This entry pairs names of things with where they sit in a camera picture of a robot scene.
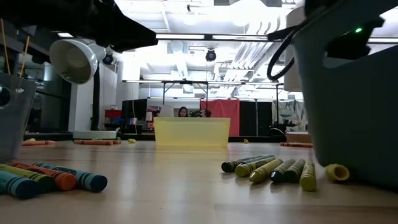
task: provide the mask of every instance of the red partition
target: red partition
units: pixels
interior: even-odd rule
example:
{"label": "red partition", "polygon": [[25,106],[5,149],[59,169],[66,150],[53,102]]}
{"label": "red partition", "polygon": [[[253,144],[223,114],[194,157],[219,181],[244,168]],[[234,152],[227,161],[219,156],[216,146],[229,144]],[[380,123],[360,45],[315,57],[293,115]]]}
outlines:
{"label": "red partition", "polygon": [[[206,109],[206,101],[200,101],[200,108]],[[212,118],[231,118],[229,136],[239,136],[239,100],[211,100],[207,109]]]}

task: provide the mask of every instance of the box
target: box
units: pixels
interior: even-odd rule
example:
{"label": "box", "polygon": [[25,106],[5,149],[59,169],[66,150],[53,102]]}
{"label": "box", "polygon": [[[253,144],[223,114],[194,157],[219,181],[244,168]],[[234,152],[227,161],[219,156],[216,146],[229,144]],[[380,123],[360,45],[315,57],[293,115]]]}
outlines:
{"label": "box", "polygon": [[306,131],[286,133],[286,142],[312,143],[311,135]]}
{"label": "box", "polygon": [[230,118],[156,117],[156,146],[227,147]]}

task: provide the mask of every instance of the yellow plastic bin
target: yellow plastic bin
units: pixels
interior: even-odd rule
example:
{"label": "yellow plastic bin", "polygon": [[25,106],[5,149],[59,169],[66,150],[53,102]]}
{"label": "yellow plastic bin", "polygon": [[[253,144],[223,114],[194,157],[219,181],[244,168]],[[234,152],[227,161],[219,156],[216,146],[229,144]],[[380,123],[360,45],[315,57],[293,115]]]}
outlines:
{"label": "yellow plastic bin", "polygon": [[155,118],[157,146],[227,147],[230,118]]}

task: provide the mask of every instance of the person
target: person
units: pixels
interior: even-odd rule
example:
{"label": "person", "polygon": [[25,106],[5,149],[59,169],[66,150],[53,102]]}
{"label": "person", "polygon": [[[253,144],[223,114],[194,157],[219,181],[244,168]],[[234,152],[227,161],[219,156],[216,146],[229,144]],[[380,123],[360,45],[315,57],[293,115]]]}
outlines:
{"label": "person", "polygon": [[178,117],[183,117],[183,118],[186,118],[186,117],[188,117],[188,109],[186,108],[186,107],[181,107],[179,110],[178,110]]}

